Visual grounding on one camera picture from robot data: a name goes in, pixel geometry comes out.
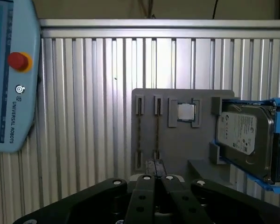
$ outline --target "red emergency stop button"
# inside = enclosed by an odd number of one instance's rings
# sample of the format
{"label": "red emergency stop button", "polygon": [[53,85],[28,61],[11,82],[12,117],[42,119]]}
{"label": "red emergency stop button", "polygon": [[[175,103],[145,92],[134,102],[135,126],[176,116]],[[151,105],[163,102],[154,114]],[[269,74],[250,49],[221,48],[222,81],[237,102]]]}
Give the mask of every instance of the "red emergency stop button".
{"label": "red emergency stop button", "polygon": [[28,58],[20,52],[13,52],[7,57],[7,63],[15,70],[23,71],[29,66]]}

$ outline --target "bolt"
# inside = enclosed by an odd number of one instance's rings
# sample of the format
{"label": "bolt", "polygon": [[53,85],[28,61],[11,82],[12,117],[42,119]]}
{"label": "bolt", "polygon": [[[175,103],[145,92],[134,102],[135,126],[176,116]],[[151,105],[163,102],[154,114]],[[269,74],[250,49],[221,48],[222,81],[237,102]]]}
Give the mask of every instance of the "bolt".
{"label": "bolt", "polygon": [[173,176],[166,176],[166,179],[171,181],[173,180]]}
{"label": "bolt", "polygon": [[30,219],[30,220],[24,222],[23,224],[36,224],[36,223],[37,223],[37,221],[35,219]]}
{"label": "bolt", "polygon": [[113,184],[119,185],[119,184],[121,184],[121,181],[114,181]]}
{"label": "bolt", "polygon": [[199,185],[203,186],[205,184],[204,181],[197,181],[196,183],[198,183]]}

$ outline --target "metal wall panel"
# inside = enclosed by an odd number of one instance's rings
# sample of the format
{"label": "metal wall panel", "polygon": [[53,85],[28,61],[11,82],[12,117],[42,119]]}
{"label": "metal wall panel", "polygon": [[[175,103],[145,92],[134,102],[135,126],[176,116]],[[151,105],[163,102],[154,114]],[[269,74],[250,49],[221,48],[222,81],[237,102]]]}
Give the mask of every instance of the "metal wall panel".
{"label": "metal wall panel", "polygon": [[[21,151],[0,153],[0,224],[130,175],[135,88],[280,97],[280,21],[41,23],[35,126]],[[280,195],[234,166],[230,178],[237,190],[280,206]]]}

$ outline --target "hard drive label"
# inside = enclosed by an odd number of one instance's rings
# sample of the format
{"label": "hard drive label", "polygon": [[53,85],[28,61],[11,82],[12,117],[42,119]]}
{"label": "hard drive label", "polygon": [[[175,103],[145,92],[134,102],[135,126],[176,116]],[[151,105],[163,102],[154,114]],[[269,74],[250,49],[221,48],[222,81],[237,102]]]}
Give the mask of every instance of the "hard drive label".
{"label": "hard drive label", "polygon": [[255,116],[223,112],[218,120],[217,140],[246,155],[254,151],[256,124]]}

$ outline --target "hard disk drive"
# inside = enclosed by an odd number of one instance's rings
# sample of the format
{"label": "hard disk drive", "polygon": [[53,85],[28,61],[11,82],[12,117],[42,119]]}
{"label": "hard disk drive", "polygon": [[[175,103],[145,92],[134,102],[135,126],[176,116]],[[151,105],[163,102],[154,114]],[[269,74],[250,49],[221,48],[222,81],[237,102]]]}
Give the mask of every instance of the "hard disk drive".
{"label": "hard disk drive", "polygon": [[222,158],[269,183],[280,182],[280,134],[275,105],[224,102],[217,120]]}

